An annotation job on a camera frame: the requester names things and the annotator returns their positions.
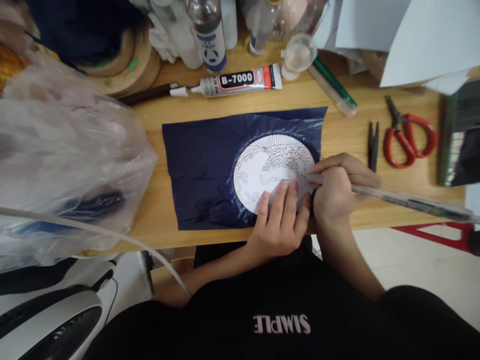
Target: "plastic bag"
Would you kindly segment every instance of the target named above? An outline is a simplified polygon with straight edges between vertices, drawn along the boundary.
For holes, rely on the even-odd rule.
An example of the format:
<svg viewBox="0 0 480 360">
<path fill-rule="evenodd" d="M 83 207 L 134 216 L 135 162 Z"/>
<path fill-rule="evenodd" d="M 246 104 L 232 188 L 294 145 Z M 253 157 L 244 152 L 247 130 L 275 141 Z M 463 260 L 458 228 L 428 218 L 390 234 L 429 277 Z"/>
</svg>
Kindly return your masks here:
<svg viewBox="0 0 480 360">
<path fill-rule="evenodd" d="M 136 114 L 44 54 L 0 99 L 0 207 L 128 233 L 157 162 Z M 0 216 L 0 273 L 118 241 Z"/>
</svg>

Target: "person's left hand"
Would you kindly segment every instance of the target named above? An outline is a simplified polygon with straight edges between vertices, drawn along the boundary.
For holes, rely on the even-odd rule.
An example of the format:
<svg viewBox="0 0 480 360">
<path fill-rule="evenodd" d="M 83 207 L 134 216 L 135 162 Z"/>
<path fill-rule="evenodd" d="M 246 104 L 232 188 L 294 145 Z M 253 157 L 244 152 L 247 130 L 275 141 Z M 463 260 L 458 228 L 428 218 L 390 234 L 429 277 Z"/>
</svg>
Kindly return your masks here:
<svg viewBox="0 0 480 360">
<path fill-rule="evenodd" d="M 310 194 L 301 199 L 297 213 L 297 187 L 296 181 L 279 184 L 270 217 L 270 194 L 262 194 L 255 227 L 245 246 L 256 260 L 289 255 L 302 243 L 310 218 Z"/>
</svg>

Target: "pen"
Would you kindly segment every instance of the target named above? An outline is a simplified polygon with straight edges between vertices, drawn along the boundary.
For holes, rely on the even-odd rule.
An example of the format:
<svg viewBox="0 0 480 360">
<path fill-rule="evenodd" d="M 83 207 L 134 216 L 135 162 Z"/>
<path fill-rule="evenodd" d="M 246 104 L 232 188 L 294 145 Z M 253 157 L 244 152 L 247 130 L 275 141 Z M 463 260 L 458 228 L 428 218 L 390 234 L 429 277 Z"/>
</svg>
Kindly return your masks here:
<svg viewBox="0 0 480 360">
<path fill-rule="evenodd" d="M 321 174 L 306 174 L 306 179 L 312 183 L 323 184 L 324 177 Z M 439 218 L 447 218 L 457 223 L 470 223 L 480 225 L 480 216 L 474 215 L 473 211 L 462 206 L 450 205 L 439 201 L 433 201 L 424 197 L 397 194 L 390 191 L 379 190 L 373 187 L 351 185 L 351 190 L 357 194 L 365 194 L 383 200 L 387 203 L 396 204 L 430 214 Z"/>
<path fill-rule="evenodd" d="M 344 89 L 342 84 L 339 83 L 339 81 L 330 72 L 330 70 L 324 64 L 322 64 L 318 57 L 313 61 L 313 65 L 315 65 L 318 71 L 325 77 L 325 79 L 343 99 L 347 100 L 354 107 L 358 106 L 355 100 L 353 100 L 352 97 L 349 95 L 347 90 Z"/>
<path fill-rule="evenodd" d="M 313 65 L 310 65 L 308 68 L 308 72 L 311 76 L 316 80 L 316 82 L 320 85 L 323 91 L 333 100 L 335 103 L 336 108 L 340 111 L 343 115 L 347 118 L 351 118 L 357 114 L 357 107 L 352 106 L 347 100 L 342 98 L 338 92 L 330 85 L 327 79 L 317 70 L 317 68 Z"/>
</svg>

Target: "person's right hand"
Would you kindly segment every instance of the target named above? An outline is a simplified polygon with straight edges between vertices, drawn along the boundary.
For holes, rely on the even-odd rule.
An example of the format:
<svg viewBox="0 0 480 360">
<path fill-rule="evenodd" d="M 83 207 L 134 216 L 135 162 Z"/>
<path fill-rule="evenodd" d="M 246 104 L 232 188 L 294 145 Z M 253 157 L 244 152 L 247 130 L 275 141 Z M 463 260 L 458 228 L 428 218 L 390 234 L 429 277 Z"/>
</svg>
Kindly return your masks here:
<svg viewBox="0 0 480 360">
<path fill-rule="evenodd" d="M 313 213 L 318 225 L 348 222 L 357 208 L 360 195 L 352 191 L 352 184 L 379 188 L 381 178 L 356 157 L 341 153 L 317 163 L 309 171 L 323 175 L 313 199 Z"/>
</svg>

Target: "hand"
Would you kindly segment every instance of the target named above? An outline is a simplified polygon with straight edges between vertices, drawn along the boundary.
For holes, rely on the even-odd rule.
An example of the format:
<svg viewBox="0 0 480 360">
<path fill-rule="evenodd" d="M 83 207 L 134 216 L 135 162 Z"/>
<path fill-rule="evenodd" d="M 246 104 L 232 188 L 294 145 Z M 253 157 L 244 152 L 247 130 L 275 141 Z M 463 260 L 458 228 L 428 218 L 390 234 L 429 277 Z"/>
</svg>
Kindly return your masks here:
<svg viewBox="0 0 480 360">
<path fill-rule="evenodd" d="M 296 181 L 279 184 L 270 217 L 270 194 L 265 191 L 261 196 L 256 224 L 245 246 L 260 263 L 289 255 L 302 243 L 310 217 L 310 194 L 301 199 L 297 213 L 297 187 Z"/>
<path fill-rule="evenodd" d="M 380 176 L 347 153 L 328 157 L 308 172 L 323 175 L 323 185 L 313 199 L 313 213 L 320 226 L 349 222 L 350 214 L 362 199 L 352 191 L 352 184 L 371 188 L 381 185 Z"/>
</svg>

